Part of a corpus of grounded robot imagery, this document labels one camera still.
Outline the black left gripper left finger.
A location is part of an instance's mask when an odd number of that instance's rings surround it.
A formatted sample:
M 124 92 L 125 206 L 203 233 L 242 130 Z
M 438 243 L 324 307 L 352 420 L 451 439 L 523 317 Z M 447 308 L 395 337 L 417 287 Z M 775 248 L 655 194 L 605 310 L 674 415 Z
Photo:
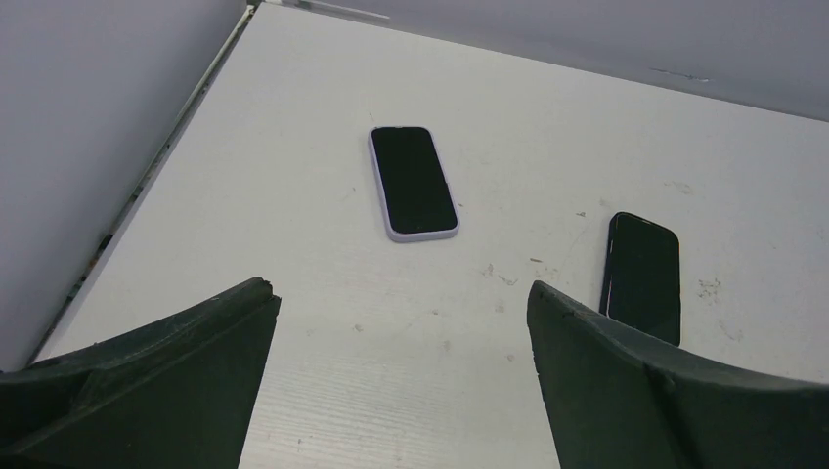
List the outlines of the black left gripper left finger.
M 1 377 L 5 468 L 235 468 L 281 305 L 246 280 Z

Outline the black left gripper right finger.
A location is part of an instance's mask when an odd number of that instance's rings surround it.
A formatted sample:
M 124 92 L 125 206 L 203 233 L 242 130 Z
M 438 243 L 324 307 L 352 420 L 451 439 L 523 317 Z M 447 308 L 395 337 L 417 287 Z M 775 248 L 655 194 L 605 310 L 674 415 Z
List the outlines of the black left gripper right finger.
M 828 388 L 689 353 L 536 281 L 534 365 L 564 468 L 824 468 Z

